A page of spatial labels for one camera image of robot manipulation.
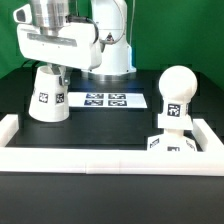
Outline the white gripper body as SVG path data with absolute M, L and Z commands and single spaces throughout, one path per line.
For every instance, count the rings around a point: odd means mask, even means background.
M 91 70 L 102 63 L 100 42 L 91 23 L 69 23 L 57 36 L 40 33 L 28 24 L 17 26 L 19 48 L 25 58 Z

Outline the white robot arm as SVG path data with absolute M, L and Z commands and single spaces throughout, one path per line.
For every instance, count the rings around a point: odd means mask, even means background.
M 136 72 L 126 39 L 125 0 L 90 0 L 92 16 L 78 13 L 77 0 L 29 0 L 13 12 L 22 55 L 46 62 L 63 86 L 68 68 L 86 78 L 117 81 Z

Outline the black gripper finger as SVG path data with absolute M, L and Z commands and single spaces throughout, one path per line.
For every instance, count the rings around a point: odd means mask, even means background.
M 62 86 L 69 86 L 72 69 L 69 67 L 60 66 L 59 70 L 60 70 L 60 84 Z

